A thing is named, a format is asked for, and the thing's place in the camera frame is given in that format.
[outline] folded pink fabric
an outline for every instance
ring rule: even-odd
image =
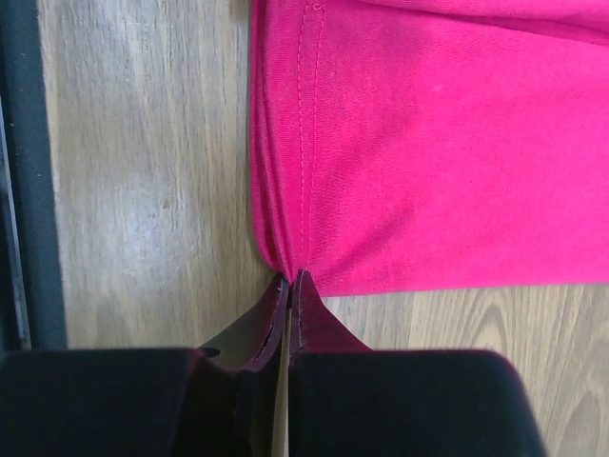
[[[252,0],[265,261],[323,295],[609,280],[606,0]]]

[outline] pink cloth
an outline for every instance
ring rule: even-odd
[[[323,295],[609,280],[606,0],[252,0],[265,261]]]

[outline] wood grain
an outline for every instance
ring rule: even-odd
[[[247,1],[39,0],[73,347],[195,345],[268,270],[247,203]],[[609,455],[609,288],[328,300],[377,348],[493,348],[551,455]]]

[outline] wooden surface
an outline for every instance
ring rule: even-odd
[[[75,347],[196,345],[269,271],[247,205],[246,0],[39,0]],[[551,455],[609,455],[609,288],[328,300],[378,348],[494,348]]]

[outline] stitching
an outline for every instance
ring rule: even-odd
[[[296,62],[296,81],[298,84],[298,123],[301,138],[301,244],[299,257],[303,255],[303,244],[305,242],[305,142],[303,140],[303,88],[301,84],[301,55],[303,49],[303,34],[305,32],[306,10],[310,0],[307,0],[303,10],[303,22],[298,37],[298,55]]]
[[[322,31],[324,30],[325,24],[325,8],[320,4],[313,5],[315,11],[324,9],[324,15],[322,16],[322,24],[320,25],[320,32],[317,35],[317,55],[315,57],[315,76],[314,76],[314,88],[313,88],[313,157],[312,157],[312,169],[311,169],[311,186],[310,196],[308,199],[308,229],[306,237],[306,261],[304,262],[304,268],[308,266],[308,261],[311,255],[311,212],[313,207],[313,185],[315,183],[315,158],[317,156],[317,82],[318,82],[318,69],[320,65],[320,49],[322,48]]]

